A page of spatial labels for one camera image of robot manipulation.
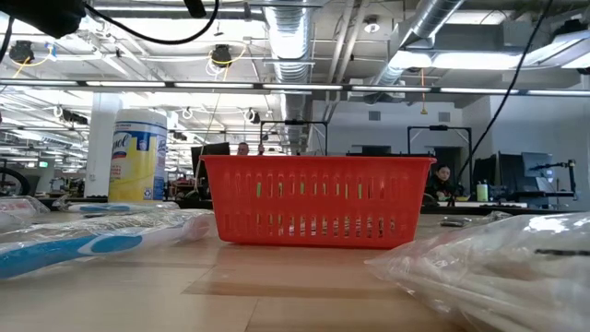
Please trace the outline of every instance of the cable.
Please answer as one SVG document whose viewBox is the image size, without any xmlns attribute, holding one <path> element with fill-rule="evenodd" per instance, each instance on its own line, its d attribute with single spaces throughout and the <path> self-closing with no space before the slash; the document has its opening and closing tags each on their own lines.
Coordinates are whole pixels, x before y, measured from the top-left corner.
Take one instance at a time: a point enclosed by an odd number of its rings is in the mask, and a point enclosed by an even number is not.
<svg viewBox="0 0 590 332">
<path fill-rule="evenodd" d="M 134 30 L 131 30 L 131 29 L 127 28 L 123 23 L 117 22 L 116 20 L 114 20 L 112 18 L 109 18 L 108 16 L 106 16 L 106 15 L 102 14 L 101 12 L 99 12 L 98 10 L 94 9 L 89 4 L 84 4 L 84 6 L 86 7 L 86 9 L 90 13 L 98 16 L 99 18 L 104 19 L 105 21 L 107 21 L 107 22 L 113 24 L 114 26 L 122 29 L 123 31 L 136 36 L 137 38 L 141 38 L 141 39 L 143 39 L 145 41 L 154 42 L 154 43 L 158 43 L 158 44 L 162 44 L 162 45 L 181 45 L 181 44 L 185 44 L 185 43 L 194 41 L 195 39 L 197 39 L 197 38 L 201 37 L 203 34 L 205 34 L 205 32 L 207 32 L 209 30 L 209 28 L 211 28 L 211 26 L 213 25 L 213 22 L 215 21 L 215 19 L 218 16 L 219 3 L 220 3 L 220 0 L 215 0 L 215 6 L 213 7 L 213 13 L 211 13 L 211 18 L 209 19 L 209 21 L 206 23 L 206 25 L 200 31 L 198 31 L 196 34 L 192 35 L 191 37 L 184 38 L 184 39 L 181 39 L 181 40 L 174 40 L 174 41 L 164 41 L 164 40 L 159 40 L 159 39 L 156 39 L 156 38 L 148 37 L 148 36 L 146 36 L 144 34 L 141 34 L 139 32 L 136 32 Z"/>
<path fill-rule="evenodd" d="M 228 76 L 229 71 L 230 71 L 230 67 L 228 66 L 225 70 L 225 74 L 223 75 L 224 81 L 225 81 L 225 78 Z M 201 156 L 203 156 L 203 152 L 205 151 L 205 145 L 207 144 L 207 137 L 209 136 L 209 131 L 211 130 L 211 125 L 213 124 L 213 119 L 215 118 L 215 114 L 218 111 L 220 99 L 221 99 L 221 93 L 219 93 L 219 95 L 218 95 L 218 100 L 215 102 L 215 108 L 213 109 L 213 113 L 211 113 L 211 118 L 209 119 L 209 124 L 206 127 L 205 137 L 203 138 L 203 146 L 201 147 L 201 153 L 200 153 Z M 201 170 L 201 159 L 199 158 L 199 162 L 196 164 L 195 174 L 193 174 L 193 176 L 195 177 L 195 191 L 197 193 L 199 192 L 199 189 L 197 187 L 197 185 L 198 185 L 197 177 L 199 176 L 200 170 Z"/>
<path fill-rule="evenodd" d="M 29 58 L 27 58 L 27 60 L 25 60 L 25 62 L 23 62 L 22 64 L 10 59 L 10 61 L 13 62 L 13 64 L 15 65 L 21 65 L 21 66 L 35 66 L 35 65 L 42 65 L 45 61 L 49 60 L 49 58 L 52 56 L 52 51 L 53 51 L 53 47 L 49 46 L 48 47 L 49 52 L 47 53 L 47 56 L 45 56 L 45 58 L 43 60 L 41 60 L 40 62 L 38 62 L 37 64 L 28 64 Z"/>
<path fill-rule="evenodd" d="M 20 67 L 18 68 L 18 70 L 15 73 L 15 75 L 12 76 L 12 78 L 17 78 L 18 74 L 20 74 L 20 72 L 25 67 L 25 64 L 29 61 L 29 59 L 30 59 L 30 56 L 27 56 L 27 59 L 25 59 L 25 61 L 22 64 L 17 63 L 18 65 L 20 65 Z"/>
<path fill-rule="evenodd" d="M 8 27 L 6 28 L 6 33 L 4 35 L 4 40 L 2 41 L 2 47 L 0 47 L 0 63 L 4 60 L 4 55 L 8 50 L 8 44 L 10 43 L 10 37 L 12 36 L 12 24 L 15 22 L 15 18 L 10 17 L 8 19 Z"/>
<path fill-rule="evenodd" d="M 530 48 L 533 44 L 533 40 L 535 39 L 535 36 L 537 35 L 537 32 L 538 32 L 539 28 L 541 27 L 541 24 L 545 20 L 545 17 L 547 16 L 547 13 L 549 12 L 552 4 L 553 4 L 553 0 L 548 0 L 547 5 L 543 9 L 543 12 L 541 13 L 541 16 L 538 19 L 537 25 L 535 26 L 533 33 L 531 33 L 531 36 L 528 39 L 528 43 L 526 44 L 525 50 L 523 51 L 523 55 L 520 57 L 520 61 L 518 62 L 518 66 L 516 67 L 516 70 L 514 71 L 513 81 L 510 83 L 510 86 L 508 86 L 508 89 L 506 90 L 506 94 L 504 94 L 504 98 L 502 98 L 500 106 L 498 107 L 498 110 L 496 111 L 496 113 L 494 114 L 490 123 L 486 127 L 486 130 L 483 132 L 483 134 L 479 138 L 478 143 L 476 143 L 476 145 L 473 147 L 473 149 L 469 152 L 469 158 L 467 158 L 467 160 L 463 164 L 463 167 L 461 167 L 461 170 L 459 171 L 459 173 L 457 175 L 457 179 L 461 179 L 461 175 L 463 174 L 463 171 L 465 170 L 465 168 L 469 164 L 469 161 L 473 159 L 473 155 L 476 153 L 479 146 L 481 145 L 481 142 L 483 141 L 483 139 L 486 137 L 486 135 L 490 131 L 491 127 L 496 122 L 496 119 L 498 119 L 498 115 L 500 115 L 500 112 L 504 108 L 504 105 L 506 104 L 508 97 L 510 97 L 510 92 L 514 89 L 514 85 L 516 85 L 516 80 L 518 80 L 518 76 L 520 74 L 521 68 L 523 67 L 523 63 L 525 62 L 526 55 L 528 54 L 528 51 L 530 50 Z"/>
<path fill-rule="evenodd" d="M 506 19 L 508 19 L 508 15 L 506 15 L 506 13 L 504 13 L 504 11 L 503 11 L 503 10 L 501 10 L 501 9 L 494 9 L 494 10 L 490 11 L 490 12 L 488 13 L 488 15 L 486 15 L 485 17 L 483 17 L 483 19 L 482 19 L 482 20 L 479 22 L 479 25 L 482 25 L 482 24 L 483 24 L 483 22 L 484 22 L 484 21 L 485 21 L 487 18 L 489 18 L 491 14 L 493 14 L 493 13 L 495 13 L 495 12 L 500 12 L 501 14 L 503 14 L 503 15 L 504 15 L 504 17 L 505 17 Z"/>
</svg>

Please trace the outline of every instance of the red plastic basket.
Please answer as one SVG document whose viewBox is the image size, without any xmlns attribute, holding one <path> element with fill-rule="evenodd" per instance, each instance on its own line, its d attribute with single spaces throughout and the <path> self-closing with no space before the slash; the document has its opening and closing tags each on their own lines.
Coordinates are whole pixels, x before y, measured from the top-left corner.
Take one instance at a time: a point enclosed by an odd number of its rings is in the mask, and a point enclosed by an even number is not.
<svg viewBox="0 0 590 332">
<path fill-rule="evenodd" d="M 221 240 L 393 248 L 414 239 L 430 158 L 203 156 Z"/>
</svg>

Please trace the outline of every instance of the black cord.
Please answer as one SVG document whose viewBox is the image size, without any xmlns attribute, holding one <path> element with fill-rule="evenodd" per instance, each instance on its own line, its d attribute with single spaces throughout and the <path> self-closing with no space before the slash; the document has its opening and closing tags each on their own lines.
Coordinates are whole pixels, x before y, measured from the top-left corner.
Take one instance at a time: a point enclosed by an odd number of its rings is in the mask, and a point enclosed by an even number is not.
<svg viewBox="0 0 590 332">
<path fill-rule="evenodd" d="M 90 13 L 92 13 L 92 14 L 98 16 L 99 18 L 102 18 L 105 21 L 113 24 L 114 26 L 119 27 L 120 29 L 136 36 L 137 38 L 141 38 L 145 41 L 154 42 L 154 43 L 158 43 L 158 44 L 162 44 L 162 45 L 181 45 L 181 44 L 185 44 L 185 43 L 194 41 L 195 39 L 197 39 L 197 38 L 201 37 L 203 34 L 205 34 L 205 32 L 207 32 L 209 30 L 209 28 L 211 28 L 211 26 L 213 25 L 213 22 L 215 21 L 215 19 L 218 16 L 219 3 L 220 3 L 220 0 L 215 0 L 215 7 L 213 7 L 213 13 L 211 13 L 211 18 L 209 19 L 209 21 L 206 23 L 206 25 L 200 31 L 198 31 L 196 34 L 192 35 L 191 37 L 184 38 L 181 40 L 175 40 L 175 41 L 164 41 L 164 40 L 159 40 L 159 39 L 148 37 L 144 34 L 141 34 L 139 32 L 136 32 L 134 30 L 127 28 L 123 23 L 117 22 L 116 20 L 109 18 L 108 16 L 106 16 L 106 15 L 102 14 L 101 12 L 99 12 L 98 10 L 94 9 L 89 4 L 84 4 L 84 6 L 86 7 L 86 9 Z"/>
<path fill-rule="evenodd" d="M 504 18 L 508 19 L 508 15 L 506 15 L 506 13 L 504 13 L 504 11 L 503 11 L 503 10 L 501 10 L 501 9 L 494 9 L 494 10 L 490 11 L 490 12 L 488 13 L 488 15 L 486 15 L 485 17 L 483 17 L 483 19 L 482 19 L 482 20 L 479 22 L 479 25 L 482 25 L 482 24 L 483 24 L 483 22 L 484 22 L 484 21 L 485 21 L 487 18 L 489 18 L 491 14 L 493 14 L 493 13 L 495 13 L 495 12 L 499 12 L 499 13 L 501 13 L 502 15 L 504 15 Z"/>
<path fill-rule="evenodd" d="M 520 75 L 520 70 L 523 67 L 523 63 L 525 62 L 526 55 L 528 54 L 528 51 L 531 49 L 531 46 L 533 45 L 533 40 L 535 39 L 535 36 L 537 35 L 539 28 L 541 28 L 541 24 L 545 20 L 545 17 L 547 16 L 547 13 L 549 12 L 549 9 L 551 8 L 552 4 L 553 4 L 553 0 L 548 0 L 547 5 L 545 6 L 545 9 L 543 9 L 543 13 L 541 13 L 541 16 L 538 19 L 537 25 L 535 26 L 533 33 L 531 33 L 531 37 L 528 39 L 528 43 L 526 44 L 525 51 L 523 52 L 523 56 L 520 57 L 520 61 L 518 62 L 518 66 L 516 67 L 516 71 L 514 72 L 513 81 L 510 83 L 510 86 L 508 86 L 508 89 L 506 90 L 506 94 L 504 95 L 504 98 L 501 100 L 498 110 L 496 111 L 496 113 L 494 114 L 494 117 L 491 119 L 490 123 L 486 127 L 486 130 L 483 132 L 483 134 L 479 138 L 478 143 L 476 143 L 476 145 L 473 147 L 473 149 L 469 152 L 469 158 L 467 158 L 467 160 L 463 164 L 463 167 L 461 167 L 461 170 L 459 171 L 459 173 L 457 175 L 458 179 L 461 178 L 461 175 L 463 174 L 463 171 L 465 170 L 465 168 L 469 164 L 469 161 L 473 159 L 473 155 L 476 153 L 479 146 L 481 145 L 481 142 L 483 141 L 483 139 L 486 137 L 486 135 L 490 131 L 491 127 L 496 122 L 496 119 L 498 119 L 498 115 L 500 115 L 500 112 L 504 108 L 504 105 L 506 104 L 508 97 L 510 97 L 510 93 L 514 89 L 514 85 L 516 85 L 516 80 L 518 80 L 518 76 Z"/>
<path fill-rule="evenodd" d="M 8 19 L 8 28 L 6 28 L 6 34 L 4 35 L 4 40 L 2 41 L 2 47 L 0 48 L 0 63 L 4 60 L 4 55 L 8 50 L 8 44 L 10 43 L 10 37 L 12 36 L 12 24 L 15 22 L 15 18 L 10 17 Z"/>
</svg>

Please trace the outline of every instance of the bicycle wheel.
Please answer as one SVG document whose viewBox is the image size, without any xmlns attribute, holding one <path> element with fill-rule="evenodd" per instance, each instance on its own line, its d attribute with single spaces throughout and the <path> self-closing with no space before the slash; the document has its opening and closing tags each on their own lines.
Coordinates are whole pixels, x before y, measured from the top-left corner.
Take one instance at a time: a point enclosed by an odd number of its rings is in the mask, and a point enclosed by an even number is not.
<svg viewBox="0 0 590 332">
<path fill-rule="evenodd" d="M 29 190 L 29 181 L 22 174 L 0 167 L 0 196 L 25 196 Z"/>
</svg>

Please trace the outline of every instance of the yellow cable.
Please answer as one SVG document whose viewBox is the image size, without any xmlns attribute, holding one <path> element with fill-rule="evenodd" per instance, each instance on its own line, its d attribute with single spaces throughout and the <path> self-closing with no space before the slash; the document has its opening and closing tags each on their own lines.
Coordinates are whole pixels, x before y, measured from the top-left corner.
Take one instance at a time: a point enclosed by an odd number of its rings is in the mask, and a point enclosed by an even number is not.
<svg viewBox="0 0 590 332">
<path fill-rule="evenodd" d="M 223 73 L 223 81 L 225 82 L 225 78 L 228 76 L 228 72 L 230 72 L 230 67 L 227 66 L 225 68 L 225 73 Z"/>
<path fill-rule="evenodd" d="M 29 61 L 29 58 L 27 58 L 27 60 L 25 60 L 24 63 L 19 64 L 18 62 L 11 60 L 15 65 L 22 65 L 22 66 L 35 66 L 35 65 L 42 65 L 45 61 L 47 61 L 49 59 L 50 56 L 52 56 L 52 49 L 53 47 L 49 47 L 49 52 L 47 53 L 47 56 L 45 56 L 45 58 L 43 60 L 41 60 L 39 63 L 37 64 L 30 64 L 28 65 L 27 62 Z"/>
<path fill-rule="evenodd" d="M 229 61 L 216 61 L 216 60 L 213 60 L 213 58 L 211 57 L 211 53 L 212 53 L 213 51 L 209 52 L 209 58 L 210 58 L 210 59 L 211 59 L 211 61 L 212 61 L 213 63 L 215 63 L 215 64 L 218 64 L 218 65 L 229 65 L 229 64 L 231 64 L 231 63 L 234 63 L 234 62 L 236 62 L 236 61 L 238 61 L 238 60 L 242 59 L 243 55 L 246 53 L 246 48 L 247 48 L 247 47 L 248 47 L 248 45 L 244 44 L 244 45 L 243 45 L 243 48 L 242 48 L 242 52 L 240 53 L 240 55 L 238 55 L 238 57 L 237 57 L 237 58 L 235 58 L 235 59 L 231 59 L 231 60 L 229 60 Z"/>
<path fill-rule="evenodd" d="M 26 63 L 29 61 L 29 59 L 30 59 L 30 56 L 27 56 L 27 59 L 25 60 L 25 62 L 24 62 L 24 63 L 22 63 L 22 64 L 16 63 L 17 65 L 20 65 L 20 67 L 18 68 L 18 70 L 17 70 L 17 72 L 15 73 L 15 75 L 14 75 L 14 76 L 12 76 L 12 78 L 17 78 L 18 74 L 20 74 L 20 72 L 22 71 L 22 68 L 24 68 L 24 67 L 25 67 L 25 64 L 26 64 Z"/>
</svg>

